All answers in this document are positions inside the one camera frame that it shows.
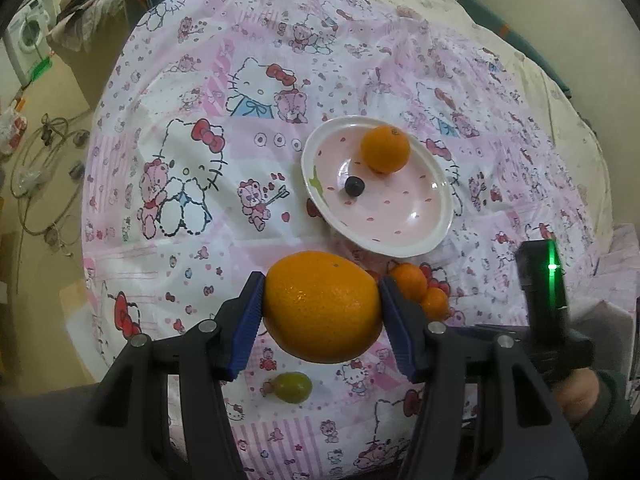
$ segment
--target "pink patterned tablecloth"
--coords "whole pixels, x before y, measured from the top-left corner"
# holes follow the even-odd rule
[[[396,264],[331,232],[305,192],[306,138],[347,114],[416,136],[452,183],[449,234],[412,258],[450,294],[450,324],[526,323],[513,256],[523,240],[557,241],[570,292],[593,274],[571,177],[481,45],[374,0],[167,0],[133,31],[95,115],[83,251],[87,330],[107,364],[134,334],[173,336],[213,316],[249,272],[294,251],[333,251],[380,274]],[[299,406],[268,394],[289,370],[314,384]],[[340,478],[396,460],[422,397],[385,333],[356,360],[316,365],[261,329],[247,370],[223,389],[252,480]]]

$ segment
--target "wall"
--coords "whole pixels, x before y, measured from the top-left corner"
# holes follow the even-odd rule
[[[615,222],[640,232],[640,30],[620,0],[480,0],[544,56],[591,121]]]
[[[6,54],[4,41],[0,40],[0,113],[8,107],[19,89],[20,81]]]

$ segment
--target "metal pivot bolt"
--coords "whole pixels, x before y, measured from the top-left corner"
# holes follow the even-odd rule
[[[146,335],[136,334],[131,338],[130,342],[131,342],[131,346],[135,346],[136,348],[144,346],[146,343]]]
[[[444,334],[445,330],[447,329],[447,325],[445,325],[441,321],[431,321],[427,325],[427,328],[432,334]]]
[[[218,327],[218,324],[212,319],[205,319],[198,325],[198,330],[207,334],[213,332]]]
[[[511,348],[513,346],[513,337],[506,334],[498,336],[497,341],[498,345],[500,345],[502,348]]]

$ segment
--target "plate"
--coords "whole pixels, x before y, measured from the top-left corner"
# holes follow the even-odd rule
[[[451,189],[433,155],[411,135],[411,154],[402,170],[371,170],[360,155],[360,141],[385,124],[345,116],[318,126],[302,152],[302,175],[311,200],[334,229],[363,249],[409,258],[428,253],[447,235],[453,218]],[[357,198],[344,190],[351,175],[365,183]]]

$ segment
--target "tan floor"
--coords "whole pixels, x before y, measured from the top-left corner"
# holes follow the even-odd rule
[[[50,118],[67,119],[88,110],[88,105],[71,70],[53,57],[53,66],[25,91],[23,113],[28,129],[20,146],[40,126],[44,113]],[[71,124],[70,130],[90,130],[92,115]],[[42,146],[36,140],[34,146]],[[76,183],[68,170],[76,160],[86,160],[86,148],[78,149],[69,142],[62,149],[59,168],[44,192],[33,200],[27,224],[32,230],[45,228],[70,199]],[[59,293],[82,279],[81,244],[69,249],[68,257],[49,247],[42,236],[24,235],[20,262],[21,226],[17,216],[17,200],[9,190],[10,173],[18,163],[14,155],[4,164],[5,184],[2,187],[4,210],[0,218],[0,280],[9,284],[9,305],[0,305],[0,351],[7,369],[4,389],[10,392],[36,394],[86,383],[86,375],[66,334]],[[81,196],[76,198],[62,227],[62,237],[73,240],[80,230]]]

